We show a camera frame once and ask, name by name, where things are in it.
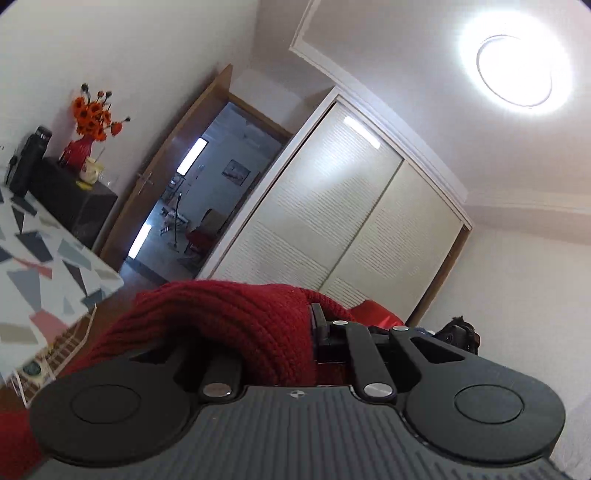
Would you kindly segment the red black beige knit sweater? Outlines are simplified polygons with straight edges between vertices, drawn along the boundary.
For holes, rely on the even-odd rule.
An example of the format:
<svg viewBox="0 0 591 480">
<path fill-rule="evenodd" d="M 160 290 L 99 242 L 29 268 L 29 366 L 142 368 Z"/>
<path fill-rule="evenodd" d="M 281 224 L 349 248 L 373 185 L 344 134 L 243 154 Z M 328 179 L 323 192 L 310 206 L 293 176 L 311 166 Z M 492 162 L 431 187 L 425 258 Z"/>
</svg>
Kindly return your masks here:
<svg viewBox="0 0 591 480">
<path fill-rule="evenodd" d="M 21 479 L 51 456 L 105 470 L 159 459 L 186 440 L 199 414 L 274 404 L 301 406 L 351 388 L 342 364 L 315 361 L 311 304 L 329 322 L 365 325 L 400 389 L 407 367 L 387 331 L 394 316 L 369 318 L 313 290 L 283 284 L 172 282 L 136 298 L 63 377 L 28 410 L 1 417 L 1 475 Z M 240 364 L 235 399 L 201 399 L 173 376 L 183 360 L 232 358 Z"/>
</svg>

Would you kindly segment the white sliding wardrobe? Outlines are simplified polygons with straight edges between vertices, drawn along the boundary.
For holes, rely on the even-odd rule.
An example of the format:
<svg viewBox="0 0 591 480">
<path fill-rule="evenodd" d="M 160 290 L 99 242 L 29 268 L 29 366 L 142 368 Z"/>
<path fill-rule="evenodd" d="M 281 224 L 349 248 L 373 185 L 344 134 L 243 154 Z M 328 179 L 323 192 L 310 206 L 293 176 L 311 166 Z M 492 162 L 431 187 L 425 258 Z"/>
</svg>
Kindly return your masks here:
<svg viewBox="0 0 591 480">
<path fill-rule="evenodd" d="M 281 283 L 415 323 L 470 232 L 466 214 L 344 95 L 332 92 L 235 216 L 201 279 Z"/>
</svg>

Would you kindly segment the geometric pattern tablecloth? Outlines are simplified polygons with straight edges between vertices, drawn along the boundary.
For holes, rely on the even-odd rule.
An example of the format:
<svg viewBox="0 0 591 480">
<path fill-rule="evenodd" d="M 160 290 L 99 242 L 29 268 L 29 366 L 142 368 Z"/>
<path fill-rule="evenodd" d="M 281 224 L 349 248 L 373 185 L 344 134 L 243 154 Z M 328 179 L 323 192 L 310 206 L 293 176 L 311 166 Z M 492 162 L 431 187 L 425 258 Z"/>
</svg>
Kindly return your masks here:
<svg viewBox="0 0 591 480">
<path fill-rule="evenodd" d="M 24 405 L 86 344 L 123 279 L 32 196 L 1 189 L 1 382 Z"/>
</svg>

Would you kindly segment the black cabinet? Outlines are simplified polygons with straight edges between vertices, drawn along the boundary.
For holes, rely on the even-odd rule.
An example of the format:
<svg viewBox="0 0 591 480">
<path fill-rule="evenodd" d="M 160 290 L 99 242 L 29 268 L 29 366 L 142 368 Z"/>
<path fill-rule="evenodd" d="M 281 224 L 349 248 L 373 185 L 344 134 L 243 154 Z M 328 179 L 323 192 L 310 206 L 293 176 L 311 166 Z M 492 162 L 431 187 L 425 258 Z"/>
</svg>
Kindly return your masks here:
<svg viewBox="0 0 591 480">
<path fill-rule="evenodd" d="M 29 191 L 77 240 L 89 249 L 113 208 L 117 195 L 100 182 L 88 185 L 45 157 L 33 169 Z"/>
</svg>

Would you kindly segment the brown wooden door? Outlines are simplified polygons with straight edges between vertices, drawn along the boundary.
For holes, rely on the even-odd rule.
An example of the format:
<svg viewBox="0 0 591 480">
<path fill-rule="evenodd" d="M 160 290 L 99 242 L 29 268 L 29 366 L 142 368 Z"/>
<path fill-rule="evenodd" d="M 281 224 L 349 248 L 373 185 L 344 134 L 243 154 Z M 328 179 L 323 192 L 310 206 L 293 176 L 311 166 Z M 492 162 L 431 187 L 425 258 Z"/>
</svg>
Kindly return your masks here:
<svg viewBox="0 0 591 480">
<path fill-rule="evenodd" d="M 233 66 L 221 70 L 187 109 L 145 168 L 114 219 L 100 258 L 113 270 L 120 269 L 152 207 L 176 174 L 183 158 L 228 104 Z"/>
</svg>

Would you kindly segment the small cream cup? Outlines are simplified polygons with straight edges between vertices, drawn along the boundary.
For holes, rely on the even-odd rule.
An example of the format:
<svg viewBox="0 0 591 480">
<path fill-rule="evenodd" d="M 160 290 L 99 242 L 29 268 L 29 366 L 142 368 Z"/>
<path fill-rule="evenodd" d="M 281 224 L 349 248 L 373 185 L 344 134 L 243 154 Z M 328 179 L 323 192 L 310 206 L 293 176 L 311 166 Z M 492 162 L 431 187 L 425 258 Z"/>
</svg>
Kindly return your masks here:
<svg viewBox="0 0 591 480">
<path fill-rule="evenodd" d="M 104 166 L 96 159 L 87 156 L 81 166 L 79 172 L 79 179 L 86 184 L 94 185 L 100 178 L 104 170 Z"/>
</svg>

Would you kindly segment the round ceiling light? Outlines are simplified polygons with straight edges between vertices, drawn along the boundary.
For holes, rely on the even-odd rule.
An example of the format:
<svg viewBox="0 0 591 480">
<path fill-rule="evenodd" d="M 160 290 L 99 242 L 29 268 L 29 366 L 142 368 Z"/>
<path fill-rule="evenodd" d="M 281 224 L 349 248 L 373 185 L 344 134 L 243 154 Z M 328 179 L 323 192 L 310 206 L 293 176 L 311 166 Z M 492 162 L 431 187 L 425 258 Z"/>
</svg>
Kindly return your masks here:
<svg viewBox="0 0 591 480">
<path fill-rule="evenodd" d="M 456 49 L 476 90 L 511 114 L 556 115 L 575 93 L 574 61 L 564 36 L 527 10 L 477 11 L 459 28 Z"/>
</svg>

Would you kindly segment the black water bottle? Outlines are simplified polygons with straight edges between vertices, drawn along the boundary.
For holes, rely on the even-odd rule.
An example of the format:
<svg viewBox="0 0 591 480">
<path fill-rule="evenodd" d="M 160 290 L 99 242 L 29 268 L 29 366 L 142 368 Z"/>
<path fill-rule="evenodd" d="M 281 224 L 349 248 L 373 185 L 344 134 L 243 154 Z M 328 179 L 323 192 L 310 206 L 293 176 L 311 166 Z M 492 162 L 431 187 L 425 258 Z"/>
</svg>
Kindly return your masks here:
<svg viewBox="0 0 591 480">
<path fill-rule="evenodd" d="M 28 180 L 35 163 L 45 155 L 52 132 L 45 126 L 37 129 L 26 139 L 24 146 L 12 156 L 6 175 L 6 185 L 17 197 L 28 191 Z"/>
</svg>

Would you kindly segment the red vase orange flowers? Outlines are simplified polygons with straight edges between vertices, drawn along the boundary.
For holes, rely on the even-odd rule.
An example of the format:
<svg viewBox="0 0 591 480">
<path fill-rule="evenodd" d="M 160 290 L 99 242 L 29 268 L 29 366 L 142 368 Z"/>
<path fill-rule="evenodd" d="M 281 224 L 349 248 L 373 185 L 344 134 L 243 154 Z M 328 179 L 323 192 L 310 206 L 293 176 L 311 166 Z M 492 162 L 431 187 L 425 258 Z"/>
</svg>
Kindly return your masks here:
<svg viewBox="0 0 591 480">
<path fill-rule="evenodd" d="M 98 90 L 92 94 L 89 85 L 83 83 L 79 95 L 72 100 L 70 111 L 79 138 L 67 144 L 59 159 L 59 164 L 70 172 L 78 174 L 91 156 L 93 145 L 118 136 L 131 121 L 129 116 L 120 119 L 113 116 L 111 97 L 111 91 Z"/>
</svg>

